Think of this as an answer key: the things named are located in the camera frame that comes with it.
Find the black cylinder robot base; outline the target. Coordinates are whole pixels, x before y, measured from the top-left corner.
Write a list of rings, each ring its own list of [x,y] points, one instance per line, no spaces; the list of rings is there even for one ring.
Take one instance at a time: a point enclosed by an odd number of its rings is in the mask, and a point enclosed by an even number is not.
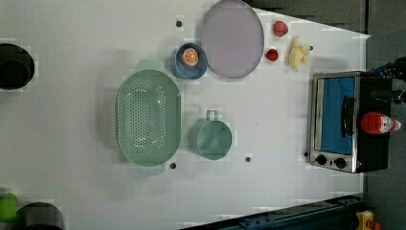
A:
[[[22,47],[0,44],[0,88],[14,90],[27,85],[34,77],[34,59]]]

